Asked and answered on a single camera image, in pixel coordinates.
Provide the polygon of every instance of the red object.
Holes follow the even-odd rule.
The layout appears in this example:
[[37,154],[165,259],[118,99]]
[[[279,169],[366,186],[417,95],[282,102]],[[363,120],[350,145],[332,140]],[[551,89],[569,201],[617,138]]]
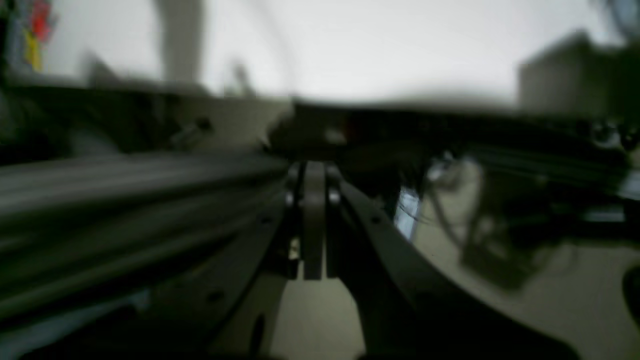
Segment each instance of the red object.
[[31,32],[41,42],[45,42],[51,33],[49,16],[51,4],[46,0],[35,0],[31,10]]

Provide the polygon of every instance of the yellow object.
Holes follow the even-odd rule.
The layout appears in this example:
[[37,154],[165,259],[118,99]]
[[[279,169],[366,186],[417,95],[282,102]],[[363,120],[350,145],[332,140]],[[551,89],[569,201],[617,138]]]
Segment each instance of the yellow object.
[[34,71],[40,72],[42,69],[42,58],[40,54],[40,42],[30,31],[24,30],[24,59]]

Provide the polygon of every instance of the white wall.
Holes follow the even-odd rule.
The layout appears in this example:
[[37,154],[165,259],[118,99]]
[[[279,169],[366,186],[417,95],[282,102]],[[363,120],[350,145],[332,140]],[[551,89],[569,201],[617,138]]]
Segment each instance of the white wall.
[[[516,105],[518,64],[572,31],[611,42],[594,0],[203,1],[199,82],[221,92],[244,65],[261,94],[314,101]],[[151,0],[56,0],[45,71],[78,77],[95,53],[162,79]]]

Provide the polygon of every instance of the mounting hole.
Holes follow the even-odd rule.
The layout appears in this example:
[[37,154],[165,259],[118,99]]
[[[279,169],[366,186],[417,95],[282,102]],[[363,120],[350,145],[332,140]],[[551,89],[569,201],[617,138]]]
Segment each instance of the mounting hole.
[[207,294],[207,302],[216,302],[225,297],[225,294],[221,290],[214,290]]
[[264,337],[264,314],[260,314],[253,323],[251,340],[249,342],[249,357],[255,357],[260,351],[262,338]]

